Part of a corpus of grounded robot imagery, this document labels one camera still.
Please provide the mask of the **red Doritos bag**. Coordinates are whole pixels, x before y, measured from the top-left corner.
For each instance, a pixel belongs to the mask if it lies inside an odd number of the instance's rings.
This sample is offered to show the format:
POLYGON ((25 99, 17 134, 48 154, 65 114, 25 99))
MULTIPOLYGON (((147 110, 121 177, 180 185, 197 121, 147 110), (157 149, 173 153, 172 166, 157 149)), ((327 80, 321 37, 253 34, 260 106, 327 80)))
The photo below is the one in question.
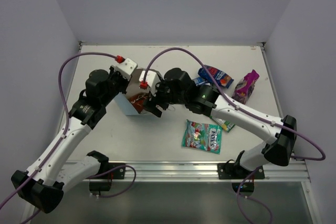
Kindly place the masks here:
POLYGON ((149 95, 147 93, 141 92, 128 98, 128 101, 131 103, 137 113, 141 114, 144 111, 143 103, 148 98, 148 96, 149 95))

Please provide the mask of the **teal Fox's candy bag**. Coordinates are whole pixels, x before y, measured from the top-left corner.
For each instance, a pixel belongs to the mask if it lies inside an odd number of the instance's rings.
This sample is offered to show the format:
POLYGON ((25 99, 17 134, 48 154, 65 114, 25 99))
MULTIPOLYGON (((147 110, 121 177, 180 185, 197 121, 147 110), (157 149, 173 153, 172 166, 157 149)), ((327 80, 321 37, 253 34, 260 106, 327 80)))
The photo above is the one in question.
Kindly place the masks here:
POLYGON ((220 126, 186 120, 182 147, 220 154, 221 142, 222 128, 220 126))

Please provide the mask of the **purple snack bag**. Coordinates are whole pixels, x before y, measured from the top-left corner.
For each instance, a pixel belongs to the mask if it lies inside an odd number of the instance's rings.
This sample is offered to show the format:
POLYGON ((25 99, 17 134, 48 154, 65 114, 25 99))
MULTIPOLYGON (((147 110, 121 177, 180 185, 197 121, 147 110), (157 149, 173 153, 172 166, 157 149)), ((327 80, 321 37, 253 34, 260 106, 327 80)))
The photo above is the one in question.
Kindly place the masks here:
POLYGON ((250 73, 247 73, 235 86, 232 98, 239 103, 246 104, 258 79, 259 74, 256 70, 253 69, 250 73))

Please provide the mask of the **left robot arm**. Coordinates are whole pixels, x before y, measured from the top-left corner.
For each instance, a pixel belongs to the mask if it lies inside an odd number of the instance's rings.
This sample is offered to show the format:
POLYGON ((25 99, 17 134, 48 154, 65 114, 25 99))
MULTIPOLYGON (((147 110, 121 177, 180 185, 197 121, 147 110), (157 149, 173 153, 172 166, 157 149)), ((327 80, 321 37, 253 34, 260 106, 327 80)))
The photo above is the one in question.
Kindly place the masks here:
POLYGON ((104 178, 109 171, 109 159, 89 152, 73 167, 63 166, 79 143, 106 114, 107 105, 125 93, 136 67, 117 65, 109 71, 90 73, 79 99, 67 112, 66 121, 40 157, 26 170, 17 170, 11 177, 15 193, 40 211, 48 214, 56 209, 65 192, 87 178, 104 178))

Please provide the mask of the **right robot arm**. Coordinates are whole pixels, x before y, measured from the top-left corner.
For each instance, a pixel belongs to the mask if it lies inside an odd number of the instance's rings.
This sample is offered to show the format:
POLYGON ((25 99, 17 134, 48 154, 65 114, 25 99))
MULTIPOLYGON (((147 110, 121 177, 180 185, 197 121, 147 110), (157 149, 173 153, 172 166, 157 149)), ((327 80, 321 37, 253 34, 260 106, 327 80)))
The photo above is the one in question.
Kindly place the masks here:
POLYGON ((269 116, 227 95, 220 95, 213 86, 197 86, 187 72, 180 68, 169 70, 164 77, 152 70, 141 72, 140 88, 149 91, 144 108, 157 117, 169 105, 180 104, 195 114, 223 119, 247 130, 263 143, 241 151, 233 166, 228 169, 240 178, 246 178, 253 170, 265 164, 288 166, 296 136, 296 119, 291 116, 269 116))

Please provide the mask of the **blue white snack bag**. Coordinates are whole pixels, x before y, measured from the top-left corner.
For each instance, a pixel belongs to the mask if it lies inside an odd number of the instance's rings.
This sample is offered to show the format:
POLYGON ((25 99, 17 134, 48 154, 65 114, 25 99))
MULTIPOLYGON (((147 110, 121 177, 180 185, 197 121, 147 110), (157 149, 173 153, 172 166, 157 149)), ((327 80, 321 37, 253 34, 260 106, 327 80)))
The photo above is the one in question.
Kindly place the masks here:
POLYGON ((210 86, 210 82, 203 79, 202 77, 196 77, 193 79, 193 82, 195 83, 196 86, 202 86, 202 85, 207 85, 210 86))

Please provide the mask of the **navy sweet chilli crisp bag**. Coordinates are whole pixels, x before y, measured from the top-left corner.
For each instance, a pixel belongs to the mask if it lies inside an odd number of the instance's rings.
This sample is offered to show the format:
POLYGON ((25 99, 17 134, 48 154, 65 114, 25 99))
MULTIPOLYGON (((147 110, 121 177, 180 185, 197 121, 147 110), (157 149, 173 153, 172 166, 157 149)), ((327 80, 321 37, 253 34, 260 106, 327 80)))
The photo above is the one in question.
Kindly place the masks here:
POLYGON ((201 67, 198 70, 198 75, 210 83, 217 83, 220 87, 229 88, 234 79, 222 70, 215 67, 205 65, 207 71, 201 67))

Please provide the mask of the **green candy bag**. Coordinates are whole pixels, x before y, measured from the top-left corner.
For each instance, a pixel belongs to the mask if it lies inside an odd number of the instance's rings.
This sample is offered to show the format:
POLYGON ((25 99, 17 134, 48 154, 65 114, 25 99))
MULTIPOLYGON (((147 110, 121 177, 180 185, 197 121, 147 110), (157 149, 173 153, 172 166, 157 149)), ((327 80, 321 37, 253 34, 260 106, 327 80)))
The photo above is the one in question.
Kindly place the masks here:
POLYGON ((218 119, 218 118, 212 118, 212 120, 217 123, 225 132, 230 132, 234 127, 235 124, 231 123, 229 121, 218 119))

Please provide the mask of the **light blue paper bag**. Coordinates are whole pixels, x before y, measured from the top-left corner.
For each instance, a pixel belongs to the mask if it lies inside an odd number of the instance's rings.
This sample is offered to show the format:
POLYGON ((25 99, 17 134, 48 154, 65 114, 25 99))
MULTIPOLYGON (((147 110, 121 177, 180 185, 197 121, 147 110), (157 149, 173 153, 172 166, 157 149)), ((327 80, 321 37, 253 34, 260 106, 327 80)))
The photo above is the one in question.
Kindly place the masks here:
POLYGON ((119 93, 114 98, 114 101, 126 116, 150 114, 143 107, 143 102, 150 93, 150 87, 146 90, 139 87, 143 72, 145 72, 143 68, 135 70, 126 89, 126 94, 119 93))

